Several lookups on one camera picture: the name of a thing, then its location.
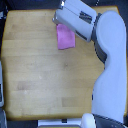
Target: pink cloth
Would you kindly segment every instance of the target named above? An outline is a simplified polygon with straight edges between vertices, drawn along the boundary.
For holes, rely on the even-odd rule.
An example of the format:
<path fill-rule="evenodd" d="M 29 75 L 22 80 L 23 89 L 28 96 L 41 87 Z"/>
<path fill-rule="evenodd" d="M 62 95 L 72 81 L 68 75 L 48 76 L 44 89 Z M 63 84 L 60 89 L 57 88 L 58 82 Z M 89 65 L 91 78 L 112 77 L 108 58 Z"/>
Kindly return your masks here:
<path fill-rule="evenodd" d="M 58 49 L 75 47 L 75 34 L 67 26 L 59 24 L 57 29 Z"/>

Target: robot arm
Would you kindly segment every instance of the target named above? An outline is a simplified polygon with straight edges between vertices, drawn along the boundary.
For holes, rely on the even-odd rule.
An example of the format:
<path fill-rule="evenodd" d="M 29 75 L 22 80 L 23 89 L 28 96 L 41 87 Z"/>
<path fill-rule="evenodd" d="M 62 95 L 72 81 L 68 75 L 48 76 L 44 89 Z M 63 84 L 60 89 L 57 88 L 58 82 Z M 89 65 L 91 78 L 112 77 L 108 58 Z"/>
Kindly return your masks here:
<path fill-rule="evenodd" d="M 61 0 L 53 22 L 68 26 L 79 37 L 95 42 L 95 49 L 105 70 L 93 89 L 92 114 L 82 118 L 83 128 L 124 127 L 126 105 L 126 27 L 120 15 L 107 11 L 96 15 L 95 10 L 80 0 Z"/>

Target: wooden table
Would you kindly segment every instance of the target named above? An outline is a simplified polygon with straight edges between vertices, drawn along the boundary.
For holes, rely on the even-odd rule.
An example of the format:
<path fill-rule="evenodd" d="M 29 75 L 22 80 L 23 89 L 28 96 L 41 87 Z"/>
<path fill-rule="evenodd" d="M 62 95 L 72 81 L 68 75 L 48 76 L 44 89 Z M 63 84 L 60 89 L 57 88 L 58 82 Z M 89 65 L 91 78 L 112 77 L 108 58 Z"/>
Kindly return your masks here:
<path fill-rule="evenodd" d="M 76 37 L 76 48 L 57 49 L 54 12 L 8 13 L 1 55 L 8 119 L 76 118 L 91 112 L 93 85 L 104 65 L 93 42 Z"/>

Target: pink object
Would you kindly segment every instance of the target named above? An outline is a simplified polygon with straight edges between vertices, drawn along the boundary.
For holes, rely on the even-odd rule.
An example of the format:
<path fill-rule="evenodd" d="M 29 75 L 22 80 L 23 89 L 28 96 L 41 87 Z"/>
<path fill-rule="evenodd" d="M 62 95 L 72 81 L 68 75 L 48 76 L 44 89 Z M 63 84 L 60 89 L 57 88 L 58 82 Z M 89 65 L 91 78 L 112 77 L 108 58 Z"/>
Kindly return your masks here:
<path fill-rule="evenodd" d="M 57 29 L 58 49 L 75 47 L 75 34 L 67 26 L 59 24 Z"/>

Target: wooden surface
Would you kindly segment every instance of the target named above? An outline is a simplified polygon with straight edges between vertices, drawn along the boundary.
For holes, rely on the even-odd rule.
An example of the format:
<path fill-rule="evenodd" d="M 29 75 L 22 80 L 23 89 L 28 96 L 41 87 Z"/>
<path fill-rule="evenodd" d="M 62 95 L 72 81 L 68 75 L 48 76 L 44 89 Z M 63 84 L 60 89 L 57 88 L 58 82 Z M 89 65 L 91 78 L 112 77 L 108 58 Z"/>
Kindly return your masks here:
<path fill-rule="evenodd" d="M 1 56 L 8 119 L 75 118 L 91 112 L 93 85 L 104 65 L 93 42 L 76 37 L 76 48 L 57 49 L 54 12 L 8 13 Z"/>

